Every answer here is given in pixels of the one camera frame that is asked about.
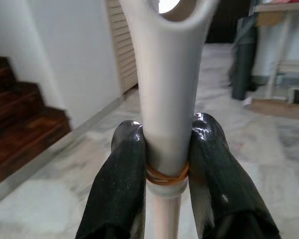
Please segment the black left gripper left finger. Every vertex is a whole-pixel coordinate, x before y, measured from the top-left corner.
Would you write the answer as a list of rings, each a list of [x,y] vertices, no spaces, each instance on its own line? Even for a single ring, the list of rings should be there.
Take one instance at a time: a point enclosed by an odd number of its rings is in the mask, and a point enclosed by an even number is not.
[[[76,239],[144,239],[145,216],[146,142],[142,125],[126,120],[114,131]]]

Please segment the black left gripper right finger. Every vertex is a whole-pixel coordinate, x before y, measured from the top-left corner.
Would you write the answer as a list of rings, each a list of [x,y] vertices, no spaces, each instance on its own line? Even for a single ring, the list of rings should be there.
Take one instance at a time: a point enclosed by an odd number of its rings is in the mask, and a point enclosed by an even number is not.
[[[193,117],[188,182],[199,239],[281,239],[254,182],[210,114]]]

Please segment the white broom with dark bristles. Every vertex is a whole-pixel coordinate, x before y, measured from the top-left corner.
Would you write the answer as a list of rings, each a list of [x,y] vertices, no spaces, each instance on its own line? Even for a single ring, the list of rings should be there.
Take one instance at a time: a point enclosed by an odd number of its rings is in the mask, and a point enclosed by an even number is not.
[[[156,0],[119,0],[133,41],[147,164],[177,177],[188,163],[202,48],[219,0],[179,0],[161,14]],[[177,239],[181,195],[148,181],[154,239]]]

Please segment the orange rubber band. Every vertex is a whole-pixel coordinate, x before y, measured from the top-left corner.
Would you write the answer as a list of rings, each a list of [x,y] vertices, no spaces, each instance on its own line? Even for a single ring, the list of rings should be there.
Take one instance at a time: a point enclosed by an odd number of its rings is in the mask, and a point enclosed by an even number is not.
[[[186,164],[181,174],[177,177],[167,176],[161,172],[156,171],[147,164],[147,180],[159,186],[173,186],[187,178],[189,171],[189,163]]]

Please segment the brown cardboard sheet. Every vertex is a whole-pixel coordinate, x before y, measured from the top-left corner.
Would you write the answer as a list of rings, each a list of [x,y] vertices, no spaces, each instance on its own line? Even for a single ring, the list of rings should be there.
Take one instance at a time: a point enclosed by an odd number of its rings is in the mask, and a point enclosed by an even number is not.
[[[247,108],[259,114],[299,120],[299,104],[252,99]]]

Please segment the dark wooden staircase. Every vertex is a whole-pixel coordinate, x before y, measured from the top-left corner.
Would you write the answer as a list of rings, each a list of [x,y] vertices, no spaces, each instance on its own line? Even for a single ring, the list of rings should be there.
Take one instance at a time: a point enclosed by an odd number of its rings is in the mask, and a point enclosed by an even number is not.
[[[39,86],[17,80],[0,56],[0,183],[70,132],[66,112],[47,106]]]

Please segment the dark green roll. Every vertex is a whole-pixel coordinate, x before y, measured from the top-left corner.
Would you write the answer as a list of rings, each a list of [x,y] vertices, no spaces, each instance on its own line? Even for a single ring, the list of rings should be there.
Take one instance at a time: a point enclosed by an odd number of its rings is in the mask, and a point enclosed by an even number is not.
[[[252,87],[251,72],[255,63],[257,39],[256,17],[247,16],[239,19],[230,73],[232,98],[235,100],[243,101],[248,89]]]

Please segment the beige louvred door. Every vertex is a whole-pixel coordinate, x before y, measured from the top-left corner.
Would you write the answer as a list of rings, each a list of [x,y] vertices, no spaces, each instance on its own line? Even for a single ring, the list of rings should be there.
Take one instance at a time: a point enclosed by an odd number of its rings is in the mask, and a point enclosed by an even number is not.
[[[105,0],[119,79],[126,93],[138,83],[134,46],[119,0]]]

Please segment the white rack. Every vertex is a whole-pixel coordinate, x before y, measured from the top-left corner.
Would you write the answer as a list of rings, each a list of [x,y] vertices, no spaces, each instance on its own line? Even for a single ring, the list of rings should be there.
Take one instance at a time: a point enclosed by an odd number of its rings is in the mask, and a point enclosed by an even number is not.
[[[283,14],[280,37],[276,42],[276,56],[273,63],[271,75],[266,84],[266,91],[263,100],[286,101],[286,97],[275,95],[277,76],[286,73],[299,74],[299,61],[284,59],[288,43],[291,41],[293,18],[299,13],[299,0],[259,0],[255,5],[253,13],[257,18],[260,12],[280,11]]]

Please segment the brown cardboard box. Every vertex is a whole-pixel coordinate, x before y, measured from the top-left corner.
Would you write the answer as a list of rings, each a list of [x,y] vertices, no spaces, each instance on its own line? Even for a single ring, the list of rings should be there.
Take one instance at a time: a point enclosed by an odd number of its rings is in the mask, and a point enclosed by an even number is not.
[[[282,21],[283,14],[280,11],[260,12],[257,14],[256,26],[273,26]]]

